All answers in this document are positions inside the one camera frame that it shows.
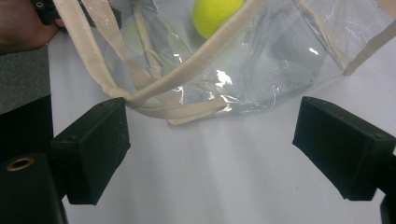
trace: white surface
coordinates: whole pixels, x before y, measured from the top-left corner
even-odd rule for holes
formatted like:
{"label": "white surface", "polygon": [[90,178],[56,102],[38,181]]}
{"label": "white surface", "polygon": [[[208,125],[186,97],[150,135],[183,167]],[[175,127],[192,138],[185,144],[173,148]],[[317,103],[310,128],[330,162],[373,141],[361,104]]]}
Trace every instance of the white surface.
{"label": "white surface", "polygon": [[[69,205],[71,224],[380,223],[371,202],[344,200],[291,144],[303,95],[340,105],[396,135],[396,40],[353,76],[297,95],[273,111],[181,127],[127,111],[132,148],[97,206]],[[55,134],[108,99],[66,34],[49,45]]]}

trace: transparent bag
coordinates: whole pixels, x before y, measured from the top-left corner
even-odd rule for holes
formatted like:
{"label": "transparent bag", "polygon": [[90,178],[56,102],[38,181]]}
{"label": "transparent bag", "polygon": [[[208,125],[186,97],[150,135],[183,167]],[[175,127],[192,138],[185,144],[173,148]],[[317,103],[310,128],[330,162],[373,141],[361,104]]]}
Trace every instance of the transparent bag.
{"label": "transparent bag", "polygon": [[207,41],[186,29],[191,17],[171,18],[172,10],[192,11],[191,2],[129,0],[119,30],[107,0],[82,0],[100,35],[90,35],[73,2],[54,1],[93,80],[175,125],[270,110],[353,73],[396,35],[375,0],[247,0]]}

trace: yellow tennis ball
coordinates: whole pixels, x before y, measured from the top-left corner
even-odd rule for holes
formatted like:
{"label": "yellow tennis ball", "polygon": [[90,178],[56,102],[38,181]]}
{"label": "yellow tennis ball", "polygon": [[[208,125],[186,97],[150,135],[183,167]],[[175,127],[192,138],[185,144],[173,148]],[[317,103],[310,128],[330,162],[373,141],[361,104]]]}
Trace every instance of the yellow tennis ball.
{"label": "yellow tennis ball", "polygon": [[192,12],[195,29],[208,39],[242,4],[244,0],[196,0]]}

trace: gray floor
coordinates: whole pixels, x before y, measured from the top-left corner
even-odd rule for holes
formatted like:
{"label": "gray floor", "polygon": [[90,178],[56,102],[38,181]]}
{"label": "gray floor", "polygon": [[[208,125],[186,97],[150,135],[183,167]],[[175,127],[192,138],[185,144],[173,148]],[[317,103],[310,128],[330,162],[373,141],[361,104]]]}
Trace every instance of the gray floor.
{"label": "gray floor", "polygon": [[0,56],[0,114],[49,94],[47,47]]}

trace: hand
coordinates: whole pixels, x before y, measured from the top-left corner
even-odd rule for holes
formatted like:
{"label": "hand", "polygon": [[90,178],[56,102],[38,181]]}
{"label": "hand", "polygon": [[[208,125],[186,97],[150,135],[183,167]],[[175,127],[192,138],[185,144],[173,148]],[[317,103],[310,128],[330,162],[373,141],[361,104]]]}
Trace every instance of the hand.
{"label": "hand", "polygon": [[57,31],[56,24],[41,23],[30,0],[0,0],[0,55],[39,49]]}

